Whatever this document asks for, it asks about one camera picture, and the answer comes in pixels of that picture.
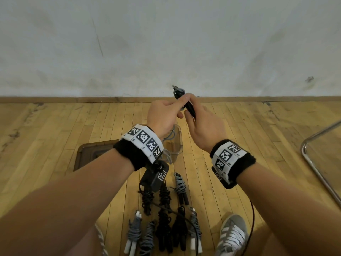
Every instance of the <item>sneaker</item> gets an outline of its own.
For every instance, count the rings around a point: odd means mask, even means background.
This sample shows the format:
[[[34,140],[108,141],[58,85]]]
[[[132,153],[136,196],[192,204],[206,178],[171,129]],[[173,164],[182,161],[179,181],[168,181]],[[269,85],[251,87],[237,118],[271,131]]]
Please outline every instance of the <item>sneaker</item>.
[[[244,219],[240,215],[230,215],[220,229],[220,241],[216,248],[216,256],[233,256],[248,239]]]

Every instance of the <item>chrome frame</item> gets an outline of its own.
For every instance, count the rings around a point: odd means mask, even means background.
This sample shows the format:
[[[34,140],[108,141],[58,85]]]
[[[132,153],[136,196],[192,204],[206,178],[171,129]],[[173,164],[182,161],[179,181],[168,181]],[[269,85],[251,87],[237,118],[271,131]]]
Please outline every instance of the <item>chrome frame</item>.
[[[329,184],[327,179],[321,174],[321,172],[318,170],[316,165],[313,163],[313,161],[310,159],[310,157],[307,155],[306,147],[310,141],[315,140],[316,138],[324,135],[325,133],[328,133],[329,131],[337,128],[339,125],[341,125],[341,120],[338,122],[335,122],[334,124],[331,124],[330,126],[326,127],[325,129],[322,129],[321,131],[313,134],[312,136],[305,139],[301,145],[301,153],[304,157],[304,159],[309,163],[310,167],[313,169],[317,177],[320,179],[320,181],[323,183],[323,185],[327,188],[329,193],[332,195],[332,197],[335,199],[336,203],[341,207],[341,198],[339,195],[335,192],[335,190],[332,188],[332,186]]]

